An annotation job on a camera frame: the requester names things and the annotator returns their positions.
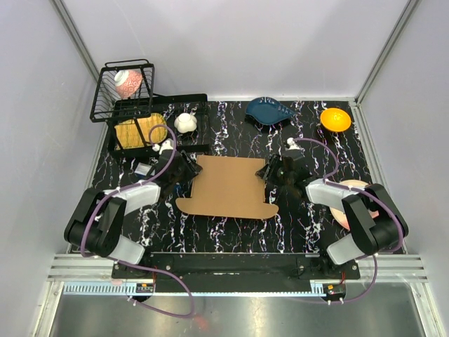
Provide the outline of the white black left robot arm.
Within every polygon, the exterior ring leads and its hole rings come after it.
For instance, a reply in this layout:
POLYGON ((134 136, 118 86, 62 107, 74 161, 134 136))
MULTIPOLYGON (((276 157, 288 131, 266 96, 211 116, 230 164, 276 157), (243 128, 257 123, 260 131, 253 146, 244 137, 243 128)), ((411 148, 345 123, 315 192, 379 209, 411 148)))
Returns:
POLYGON ((85 253, 127 263, 133 276, 146 277, 152 262, 144 246, 122 235, 126 215, 163 201, 176 184, 193 180, 202 170, 186 152, 164 150, 148 179, 113 190, 88 188, 65 228, 65 241, 85 253))

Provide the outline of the brown cardboard box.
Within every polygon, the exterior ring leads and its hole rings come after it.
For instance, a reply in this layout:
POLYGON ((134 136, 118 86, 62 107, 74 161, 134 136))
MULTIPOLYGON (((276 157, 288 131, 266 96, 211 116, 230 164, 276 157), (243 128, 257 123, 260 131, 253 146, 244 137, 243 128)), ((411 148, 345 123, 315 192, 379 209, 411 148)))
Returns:
POLYGON ((266 202, 265 183, 256 172, 264 159, 199 155, 203 170, 193 180, 191 195, 175 203, 181 212, 197 216, 217 216, 265 220, 279 207, 266 202))

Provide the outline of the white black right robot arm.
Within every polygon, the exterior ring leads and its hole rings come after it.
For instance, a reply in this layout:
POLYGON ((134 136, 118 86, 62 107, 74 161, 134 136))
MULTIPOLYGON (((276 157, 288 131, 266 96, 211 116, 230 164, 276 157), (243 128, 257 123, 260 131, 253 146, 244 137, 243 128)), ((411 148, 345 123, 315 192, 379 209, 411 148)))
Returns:
POLYGON ((296 197, 343 212, 350 233, 329 245, 319 272, 334 278, 344 264, 387 249, 399 249, 408 235, 408 225, 395 203, 380 184, 365 187, 342 185, 313 176, 300 150, 274 154, 256 176, 266 183, 287 187, 296 197))

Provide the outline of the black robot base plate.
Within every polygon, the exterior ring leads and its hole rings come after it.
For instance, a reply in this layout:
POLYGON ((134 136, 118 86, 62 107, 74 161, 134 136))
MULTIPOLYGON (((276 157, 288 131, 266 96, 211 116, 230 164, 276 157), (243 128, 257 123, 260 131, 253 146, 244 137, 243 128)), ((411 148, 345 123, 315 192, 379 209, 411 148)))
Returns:
POLYGON ((307 253, 168 253, 144 256, 141 266, 165 270, 178 277, 193 275, 279 275, 301 280, 358 280, 355 260, 333 264, 326 256, 307 253))

